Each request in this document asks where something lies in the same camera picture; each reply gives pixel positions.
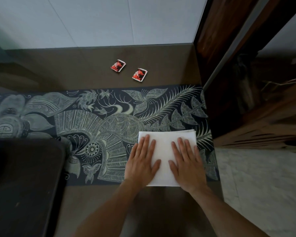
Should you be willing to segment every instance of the table runner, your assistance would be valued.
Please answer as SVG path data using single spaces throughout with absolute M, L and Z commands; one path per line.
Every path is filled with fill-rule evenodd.
M 197 133 L 207 180 L 219 180 L 199 85 L 0 95 L 0 137 L 66 144 L 67 185 L 122 182 L 139 131 L 188 129 Z

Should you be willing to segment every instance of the white napkin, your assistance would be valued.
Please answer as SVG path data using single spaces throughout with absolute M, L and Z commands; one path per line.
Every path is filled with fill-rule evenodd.
M 183 141 L 185 139 L 188 139 L 192 150 L 194 151 L 193 147 L 196 145 L 196 132 L 194 130 L 169 132 L 140 131 L 138 142 L 147 134 L 150 135 L 150 143 L 153 139 L 156 140 L 156 147 L 152 156 L 151 166 L 154 165 L 156 160 L 161 159 L 160 168 L 157 171 L 154 179 L 148 184 L 148 186 L 179 186 L 179 184 L 174 179 L 173 173 L 170 170 L 168 163 L 169 160 L 173 160 L 174 163 L 176 163 L 171 147 L 171 142 L 174 141 L 179 149 L 178 138 L 181 137 Z

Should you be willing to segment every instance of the left hand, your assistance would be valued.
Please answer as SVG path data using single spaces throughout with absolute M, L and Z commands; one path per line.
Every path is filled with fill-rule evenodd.
M 134 184 L 138 191 L 150 183 L 161 164 L 161 160 L 158 159 L 151 167 L 156 141 L 152 140 L 148 148 L 149 137 L 142 137 L 140 142 L 134 145 L 125 167 L 125 181 Z

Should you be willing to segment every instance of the right hand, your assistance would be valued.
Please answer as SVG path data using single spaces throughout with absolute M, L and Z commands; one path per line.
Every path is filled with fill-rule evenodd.
M 188 140 L 185 140 L 184 145 L 182 138 L 178 138 L 178 144 L 181 153 L 176 144 L 171 143 L 177 166 L 172 160 L 169 161 L 175 180 L 182 189 L 190 194 L 197 190 L 206 189 L 205 170 L 197 146 L 194 146 L 194 155 Z

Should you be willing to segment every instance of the dark table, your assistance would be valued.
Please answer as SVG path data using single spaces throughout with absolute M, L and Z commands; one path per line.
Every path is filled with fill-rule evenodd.
M 8 54 L 40 77 L 35 79 L 36 88 L 44 92 L 200 83 L 192 44 L 10 50 Z M 110 69 L 117 59 L 126 62 L 120 73 Z M 148 70 L 142 83 L 131 78 L 137 68 Z M 220 181 L 208 185 L 223 199 Z M 66 187 L 55 236 L 70 236 L 117 187 Z M 121 236 L 137 235 L 215 236 L 215 233 L 198 204 L 181 188 L 146 187 L 131 206 Z

